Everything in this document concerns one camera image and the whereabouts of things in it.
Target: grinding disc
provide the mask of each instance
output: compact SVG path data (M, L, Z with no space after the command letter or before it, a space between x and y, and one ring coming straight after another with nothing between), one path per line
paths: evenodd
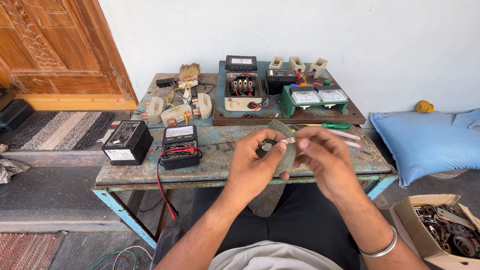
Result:
M268 125L268 128L280 132L287 138L293 137L293 132L279 120L273 119ZM270 143L272 146L276 144L276 141L274 140L267 139L265 141L267 143ZM276 167L273 175L279 175L280 173L288 171L291 168L293 160L295 159L295 153L297 148L296 145L296 143L287 144L287 151L285 152L282 160L278 163L278 166ZM260 158L263 158L267 154L267 152L268 151L265 151L262 147L259 147L256 153Z

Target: blue cushion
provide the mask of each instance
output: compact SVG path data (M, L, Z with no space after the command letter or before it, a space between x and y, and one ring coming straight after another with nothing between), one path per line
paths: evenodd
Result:
M431 173L480 169L480 109L372 113L370 120L396 161L399 186Z

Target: paint brush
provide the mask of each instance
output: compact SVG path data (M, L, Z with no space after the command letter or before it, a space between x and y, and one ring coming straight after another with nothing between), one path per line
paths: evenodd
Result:
M180 88L185 88L183 93L183 103L190 104L192 101L192 87L198 84L200 80L200 65L191 63L183 64L180 67L178 84Z

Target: hand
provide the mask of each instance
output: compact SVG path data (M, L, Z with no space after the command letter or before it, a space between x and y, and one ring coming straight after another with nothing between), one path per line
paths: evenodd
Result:
M297 156L293 167L310 166L320 191L336 204L338 199L362 192L353 171L347 145L323 127L308 126L295 133Z
M278 143L273 145L263 158L259 158L255 152L259 146L265 144L265 139ZM272 179L287 149L284 143L279 142L284 139L286 137L280 132L262 128L238 140L233 151L227 183L222 193L226 194L229 200L238 203L239 207L247 206ZM288 180L288 172L281 173L280 177Z

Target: black pants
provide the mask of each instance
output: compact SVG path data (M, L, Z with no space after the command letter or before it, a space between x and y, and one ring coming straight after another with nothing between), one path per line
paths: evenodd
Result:
M222 189L195 189L191 226L210 208ZM216 254L264 240L309 249L344 270L360 269L357 245L335 205L323 196L316 183L285 185L270 217L259 217L247 206L233 222Z

